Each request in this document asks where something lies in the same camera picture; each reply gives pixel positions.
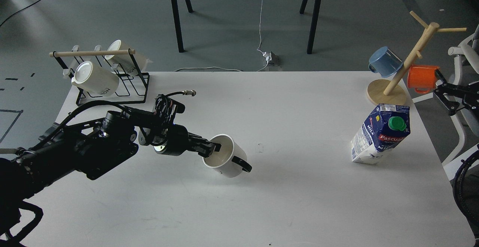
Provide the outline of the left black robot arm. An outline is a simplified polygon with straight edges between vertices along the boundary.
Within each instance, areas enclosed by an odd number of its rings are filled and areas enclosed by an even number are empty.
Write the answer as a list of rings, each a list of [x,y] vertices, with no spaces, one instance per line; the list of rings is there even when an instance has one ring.
[[[159,147],[159,154],[179,156],[185,151],[210,157],[221,149],[184,126],[174,124],[185,106],[158,95],[152,111],[106,100],[87,102],[73,110],[61,123],[54,123],[34,147],[2,149],[1,154],[1,240],[2,247],[20,247],[21,241],[38,225],[43,210],[26,200],[72,171],[96,180],[134,156],[139,145]]]

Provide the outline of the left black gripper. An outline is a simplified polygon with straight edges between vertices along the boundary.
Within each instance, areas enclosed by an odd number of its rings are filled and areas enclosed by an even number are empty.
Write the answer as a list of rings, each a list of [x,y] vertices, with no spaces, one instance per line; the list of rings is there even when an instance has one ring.
[[[207,158],[214,152],[219,152],[222,145],[213,143],[199,135],[190,133],[185,126],[174,124],[168,129],[166,142],[154,146],[154,151],[160,155],[180,156],[189,150]]]

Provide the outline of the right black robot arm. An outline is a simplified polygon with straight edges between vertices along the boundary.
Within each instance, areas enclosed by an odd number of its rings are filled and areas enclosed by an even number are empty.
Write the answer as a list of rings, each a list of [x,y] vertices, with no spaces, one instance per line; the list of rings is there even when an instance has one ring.
[[[435,76],[440,81],[439,85],[433,90],[433,96],[439,100],[445,110],[448,111],[449,116],[453,116],[464,108],[472,112],[475,118],[479,117],[479,94],[478,94],[478,82],[472,83],[467,86],[454,85],[448,83],[445,77],[437,69],[435,70]],[[450,101],[446,97],[452,96],[461,99],[461,104],[457,101]]]

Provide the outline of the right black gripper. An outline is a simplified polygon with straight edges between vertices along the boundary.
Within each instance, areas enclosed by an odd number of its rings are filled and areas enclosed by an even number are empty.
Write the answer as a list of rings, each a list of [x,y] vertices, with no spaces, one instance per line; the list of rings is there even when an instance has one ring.
[[[468,94],[468,86],[454,85],[448,83],[446,78],[440,72],[440,70],[434,71],[437,78],[436,89],[433,90],[433,96],[436,97],[443,105],[445,110],[448,112],[448,116],[452,117],[455,114],[462,110],[468,109],[468,105],[465,105],[462,102],[462,107],[460,107],[460,102],[449,100],[449,96],[463,99],[466,94]]]

